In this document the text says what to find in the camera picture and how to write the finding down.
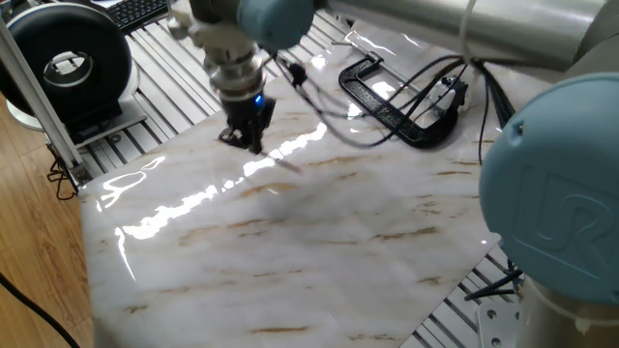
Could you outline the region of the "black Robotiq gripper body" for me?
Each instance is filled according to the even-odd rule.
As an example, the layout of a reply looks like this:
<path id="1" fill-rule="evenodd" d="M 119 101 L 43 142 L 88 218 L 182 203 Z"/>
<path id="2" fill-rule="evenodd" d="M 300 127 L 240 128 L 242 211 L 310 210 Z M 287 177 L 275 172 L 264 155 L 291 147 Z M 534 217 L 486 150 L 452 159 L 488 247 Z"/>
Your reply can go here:
<path id="1" fill-rule="evenodd" d="M 276 100 L 265 96 L 262 92 L 242 101 L 223 101 L 228 128 L 237 130 L 243 135 L 251 126 L 260 128 L 262 133 L 269 127 Z"/>

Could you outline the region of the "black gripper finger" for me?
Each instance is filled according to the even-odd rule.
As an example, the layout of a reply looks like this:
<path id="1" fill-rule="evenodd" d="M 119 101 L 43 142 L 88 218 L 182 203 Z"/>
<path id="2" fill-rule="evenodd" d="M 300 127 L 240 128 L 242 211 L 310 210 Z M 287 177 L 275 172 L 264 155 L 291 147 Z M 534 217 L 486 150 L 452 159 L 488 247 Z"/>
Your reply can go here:
<path id="1" fill-rule="evenodd" d="M 258 155 L 263 151 L 262 130 L 260 128 L 254 126 L 249 127 L 244 133 L 244 139 L 247 143 L 247 149 L 251 153 Z"/>
<path id="2" fill-rule="evenodd" d="M 219 134 L 219 141 L 229 146 L 244 146 L 243 135 L 233 128 L 226 128 Z"/>

